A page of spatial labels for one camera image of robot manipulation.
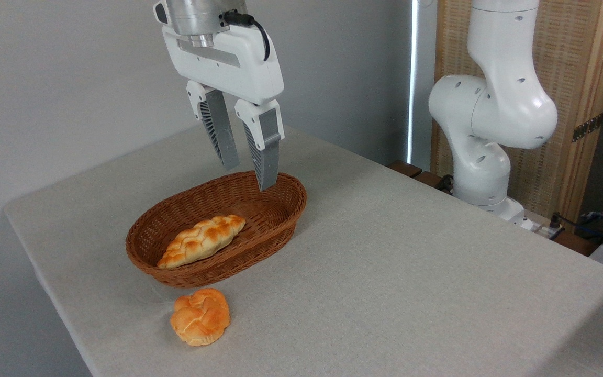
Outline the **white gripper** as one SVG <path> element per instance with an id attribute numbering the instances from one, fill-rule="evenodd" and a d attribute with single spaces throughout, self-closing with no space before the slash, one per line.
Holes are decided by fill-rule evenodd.
<path id="1" fill-rule="evenodd" d="M 277 181 L 278 143 L 285 138 L 280 106 L 273 100 L 283 92 L 282 72 L 273 43 L 265 43 L 254 25 L 225 21 L 227 12 L 244 15 L 248 10 L 245 2 L 154 6 L 173 65 L 189 79 L 186 91 L 195 117 L 226 170 L 237 167 L 239 157 L 223 92 L 241 98 L 235 110 L 244 124 L 259 190 L 265 191 Z"/>

